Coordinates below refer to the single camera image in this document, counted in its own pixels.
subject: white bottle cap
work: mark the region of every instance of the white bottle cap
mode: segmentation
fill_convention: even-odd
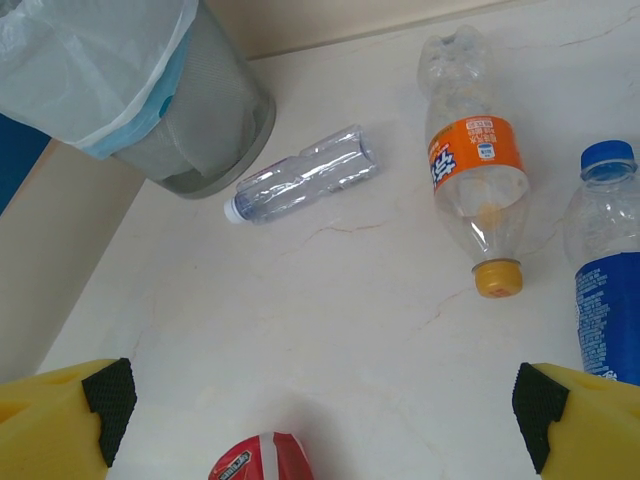
[[[224,214],[227,216],[227,220],[235,225],[239,225],[248,221],[246,218],[240,215],[238,207],[236,207],[235,198],[230,198],[229,200],[224,202]]]

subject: black rubber pad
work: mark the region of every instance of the black rubber pad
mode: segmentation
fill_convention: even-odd
[[[520,365],[513,389],[513,412],[538,475],[551,452],[547,430],[551,422],[562,418],[568,396],[567,388],[535,367],[528,363]]]
[[[82,381],[89,408],[100,416],[100,450],[109,468],[120,448],[138,397],[131,362],[116,360]]]

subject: white plastic bag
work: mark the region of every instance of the white plastic bag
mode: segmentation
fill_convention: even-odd
[[[140,111],[197,7],[0,0],[0,113],[77,148],[95,144]]]

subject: water bottle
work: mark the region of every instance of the water bottle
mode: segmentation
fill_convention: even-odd
[[[628,143],[582,154],[582,180],[564,216],[576,274],[576,313],[586,372],[640,385],[640,179]]]
[[[366,137],[354,125],[240,182],[224,211],[232,223],[266,223],[377,171]]]

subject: clear plastic bottle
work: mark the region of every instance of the clear plastic bottle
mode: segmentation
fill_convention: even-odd
[[[520,243],[529,181],[494,95],[489,45],[475,28],[424,45],[418,84],[429,101],[426,137],[438,214],[474,262],[478,292],[522,289]]]
[[[640,385],[640,178],[628,143],[582,154],[584,180],[564,216],[564,247],[576,273],[585,371]]]
[[[232,223],[266,223],[377,171],[362,129],[353,125],[240,182],[225,214]]]

